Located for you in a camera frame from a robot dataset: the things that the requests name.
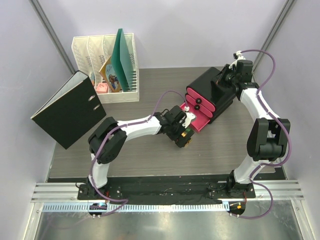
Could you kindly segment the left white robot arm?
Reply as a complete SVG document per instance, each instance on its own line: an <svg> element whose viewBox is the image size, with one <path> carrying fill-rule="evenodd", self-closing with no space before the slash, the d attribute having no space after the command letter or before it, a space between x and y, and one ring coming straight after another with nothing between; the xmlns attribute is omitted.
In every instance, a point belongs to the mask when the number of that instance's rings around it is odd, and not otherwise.
<svg viewBox="0 0 320 240"><path fill-rule="evenodd" d="M110 163L117 158L124 144L144 136L165 134L179 148L190 142L194 131L191 124L196 115L190 108L174 106L162 112L154 112L144 118L130 121L116 121L106 118L88 139L91 153L89 172L89 194L100 200L107 192L108 171Z"/></svg>

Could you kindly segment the pink bottom drawer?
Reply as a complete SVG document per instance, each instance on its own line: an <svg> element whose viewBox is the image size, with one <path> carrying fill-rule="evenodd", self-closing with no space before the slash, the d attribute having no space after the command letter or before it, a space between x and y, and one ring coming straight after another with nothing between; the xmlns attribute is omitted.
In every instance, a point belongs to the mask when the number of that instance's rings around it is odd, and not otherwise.
<svg viewBox="0 0 320 240"><path fill-rule="evenodd" d="M211 118L204 115L202 112L194 110L193 106L188 103L190 111L196 115L196 120L193 121L190 125L197 132L200 132L211 120Z"/></svg>

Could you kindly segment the pink top drawer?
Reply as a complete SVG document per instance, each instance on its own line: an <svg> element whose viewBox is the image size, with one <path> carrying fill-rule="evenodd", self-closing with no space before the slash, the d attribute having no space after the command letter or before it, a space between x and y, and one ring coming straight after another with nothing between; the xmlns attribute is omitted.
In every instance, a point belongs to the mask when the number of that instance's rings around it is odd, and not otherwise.
<svg viewBox="0 0 320 240"><path fill-rule="evenodd" d="M207 108L209 111L214 112L216 110L215 106L213 103L208 101L206 98L204 98L202 95L200 95L198 92L193 90L190 87L186 88L186 92L188 95L190 95L193 99L201 99L201 105L203 105L205 108Z"/></svg>

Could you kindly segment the pink drawer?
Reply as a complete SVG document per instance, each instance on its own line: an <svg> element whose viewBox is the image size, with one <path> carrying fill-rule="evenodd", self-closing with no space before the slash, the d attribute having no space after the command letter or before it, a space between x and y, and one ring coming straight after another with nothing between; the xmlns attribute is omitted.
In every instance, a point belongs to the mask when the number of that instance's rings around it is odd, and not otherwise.
<svg viewBox="0 0 320 240"><path fill-rule="evenodd" d="M204 115L202 112L194 110L193 106L188 103L190 111L196 115L196 120L193 121L190 125L197 132L200 132L211 120L211 118Z"/></svg>
<svg viewBox="0 0 320 240"><path fill-rule="evenodd" d="M201 105L203 105L205 108L207 108L209 111L214 112L216 110L215 106L213 103L208 101L206 98L204 98L202 95L200 95L198 92L193 90L190 87L186 88L186 92L188 95L190 95L193 99L201 99Z"/></svg>
<svg viewBox="0 0 320 240"><path fill-rule="evenodd" d="M206 115L208 118L212 118L214 116L214 112L209 111L207 108L205 108L202 104L196 104L196 100L194 98L192 98L190 95L186 94L185 95L186 100L189 104L191 104L193 106L193 109L195 110L195 105L199 105L200 109L198 111L200 111L201 113L203 113L204 115Z"/></svg>

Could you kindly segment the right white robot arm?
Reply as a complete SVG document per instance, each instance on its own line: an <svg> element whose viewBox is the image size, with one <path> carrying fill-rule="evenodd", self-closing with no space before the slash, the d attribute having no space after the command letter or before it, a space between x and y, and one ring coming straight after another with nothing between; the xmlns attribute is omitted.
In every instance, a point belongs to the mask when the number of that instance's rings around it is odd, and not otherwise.
<svg viewBox="0 0 320 240"><path fill-rule="evenodd" d="M252 68L252 61L239 57L223 68L218 80L218 86L231 88L254 121L246 144L247 155L226 180L224 190L231 198L250 194L254 177L282 158L289 143L290 121L281 119L270 109L259 85L252 81Z"/></svg>

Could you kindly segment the black drawer organizer box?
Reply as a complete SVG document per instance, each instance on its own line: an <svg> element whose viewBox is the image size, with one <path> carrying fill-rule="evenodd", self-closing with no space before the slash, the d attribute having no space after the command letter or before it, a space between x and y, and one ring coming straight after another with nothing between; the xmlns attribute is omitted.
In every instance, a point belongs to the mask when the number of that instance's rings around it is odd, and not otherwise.
<svg viewBox="0 0 320 240"><path fill-rule="evenodd" d="M187 87L192 88L215 106L215 112L208 124L215 121L232 103L235 98L231 88L217 85L220 70L210 67Z"/></svg>

